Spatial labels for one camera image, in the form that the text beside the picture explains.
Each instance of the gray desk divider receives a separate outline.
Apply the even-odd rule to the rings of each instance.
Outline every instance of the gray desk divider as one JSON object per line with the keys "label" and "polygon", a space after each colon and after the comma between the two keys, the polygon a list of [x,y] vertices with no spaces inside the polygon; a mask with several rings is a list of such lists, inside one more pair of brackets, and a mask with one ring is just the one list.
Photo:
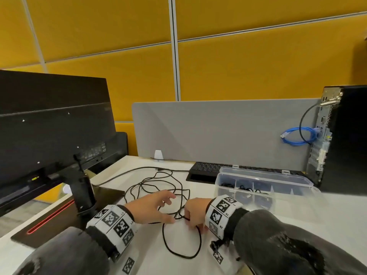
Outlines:
{"label": "gray desk divider", "polygon": [[[280,135],[298,126],[319,99],[144,102],[132,105],[141,157],[304,171],[309,145],[290,146]],[[313,127],[316,108],[303,126]],[[291,140],[300,141],[298,132]]]}

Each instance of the gray sleeve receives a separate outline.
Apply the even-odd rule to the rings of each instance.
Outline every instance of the gray sleeve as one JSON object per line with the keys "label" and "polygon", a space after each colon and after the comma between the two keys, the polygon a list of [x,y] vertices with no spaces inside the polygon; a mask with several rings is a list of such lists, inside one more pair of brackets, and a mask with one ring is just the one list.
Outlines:
{"label": "gray sleeve", "polygon": [[69,227],[21,264],[14,275],[107,275],[106,253],[87,233]]}
{"label": "gray sleeve", "polygon": [[367,267],[341,248],[262,209],[240,219],[233,241],[256,275],[367,274]]}

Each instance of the coiled blue cable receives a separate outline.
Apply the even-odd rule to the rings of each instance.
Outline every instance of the coiled blue cable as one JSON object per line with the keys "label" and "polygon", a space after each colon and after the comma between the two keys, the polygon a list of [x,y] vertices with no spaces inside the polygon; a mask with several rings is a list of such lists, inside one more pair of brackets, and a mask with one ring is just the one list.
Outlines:
{"label": "coiled blue cable", "polygon": [[[299,129],[300,129],[299,127],[293,127],[293,128],[287,129],[286,131],[282,133],[282,135],[280,135],[280,137],[282,138],[283,142],[286,144],[290,144],[292,146],[302,146],[306,144],[307,142],[305,141],[293,142],[293,141],[289,141],[286,139],[286,136],[288,134],[292,133],[293,131],[298,131]],[[314,128],[303,126],[301,127],[301,130],[310,132],[310,139],[308,140],[309,143],[312,143],[314,140],[316,140],[317,132],[315,131]]]}

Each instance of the black monitor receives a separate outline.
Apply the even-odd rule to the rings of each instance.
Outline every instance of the black monitor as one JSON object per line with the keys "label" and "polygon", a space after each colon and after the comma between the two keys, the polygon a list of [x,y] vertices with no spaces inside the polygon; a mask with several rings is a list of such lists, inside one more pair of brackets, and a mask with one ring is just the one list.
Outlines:
{"label": "black monitor", "polygon": [[119,145],[106,79],[0,70],[0,128],[0,216],[60,183],[93,208],[83,169]]}

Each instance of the person's left hand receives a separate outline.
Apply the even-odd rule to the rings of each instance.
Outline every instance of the person's left hand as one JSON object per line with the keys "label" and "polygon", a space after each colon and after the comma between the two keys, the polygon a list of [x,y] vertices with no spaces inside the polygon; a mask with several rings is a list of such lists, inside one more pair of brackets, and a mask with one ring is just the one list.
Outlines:
{"label": "person's left hand", "polygon": [[158,211],[158,207],[164,207],[165,204],[171,205],[171,199],[175,199],[176,195],[171,191],[162,190],[153,194],[128,202],[124,206],[134,216],[135,223],[147,224],[153,222],[162,222],[173,224],[175,218]]}

